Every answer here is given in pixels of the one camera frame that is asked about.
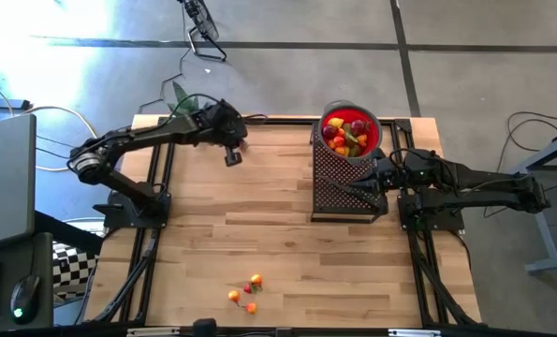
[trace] red bowl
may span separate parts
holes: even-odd
[[[382,127],[380,126],[377,118],[375,118],[374,114],[367,111],[366,109],[358,107],[348,101],[337,101],[328,104],[328,106],[326,107],[326,112],[322,116],[322,119],[319,123],[320,135],[322,129],[328,124],[328,121],[331,118],[341,118],[344,120],[345,123],[352,123],[357,120],[362,120],[363,122],[370,123],[370,130],[366,133],[366,135],[368,136],[367,146],[363,149],[363,152],[356,157],[346,157],[344,155],[337,154],[328,146],[329,139],[326,139],[324,138],[324,136],[322,136],[324,145],[328,147],[332,154],[334,154],[335,156],[346,159],[349,162],[359,162],[360,160],[364,159],[364,156],[370,154],[373,149],[380,145],[380,142],[382,141]]]

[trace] checkerboard pattern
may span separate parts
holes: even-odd
[[[99,256],[55,242],[53,244],[53,291],[58,286],[86,284],[89,273],[96,266]],[[81,295],[83,292],[60,292],[55,295],[63,300]]]

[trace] wooden tabletop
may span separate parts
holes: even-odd
[[[155,125],[159,117],[137,115],[133,126]],[[442,154],[435,120],[411,122],[416,147]],[[186,326],[213,317],[219,326],[420,326],[396,193],[388,194],[390,212],[371,225],[310,223],[309,137],[310,126],[305,125],[250,126],[249,151],[232,168],[225,167],[219,147],[176,147],[169,184],[172,208],[157,254],[147,325]],[[386,153],[391,150],[389,137],[385,132]],[[145,181],[151,152],[126,154],[121,172]],[[164,159],[162,148],[158,179]],[[104,242],[87,319],[103,310],[125,280],[135,232],[121,229]],[[434,243],[443,282],[479,321],[462,245],[447,232],[434,232]],[[241,291],[242,305],[257,304],[257,314],[249,315],[227,293],[241,290],[255,273],[263,277],[263,291]],[[132,315],[139,306],[140,285]],[[430,288],[427,293],[436,317]]]

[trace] concrete floor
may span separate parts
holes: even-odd
[[[52,47],[48,39],[29,37],[181,41],[176,1],[19,1],[13,10],[2,3],[0,88],[36,106],[79,110],[98,134],[129,125],[140,104],[158,97],[160,82],[178,73],[181,48]],[[398,4],[411,44],[557,46],[557,0]],[[221,41],[398,41],[389,0],[208,0],[208,6]],[[379,116],[410,116],[398,51],[292,47],[227,53],[226,64],[189,54],[179,82],[187,92],[223,97],[245,113],[320,114],[326,103],[345,98]],[[557,115],[557,53],[411,51],[409,59],[421,116],[436,118],[446,157],[471,168],[496,168],[505,120],[512,112]],[[144,111],[167,112],[163,104]],[[42,111],[37,118],[42,136],[71,144],[88,137],[63,112]],[[517,138],[541,148],[554,136],[545,125],[526,125]],[[67,151],[41,140],[38,144]],[[504,168],[528,155],[510,145]],[[64,164],[45,154],[37,160]],[[37,174],[37,208],[60,219],[98,216],[91,206],[104,202],[107,193],[68,172]],[[533,216],[502,212],[484,220],[481,212],[465,210],[463,216],[484,321],[557,333],[557,271],[532,277],[523,270],[525,263],[546,257]],[[557,241],[557,227],[553,234]]]

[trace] computer mouse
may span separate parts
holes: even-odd
[[[38,276],[31,274],[14,286],[9,312],[16,324],[30,323],[37,315],[39,281]]]

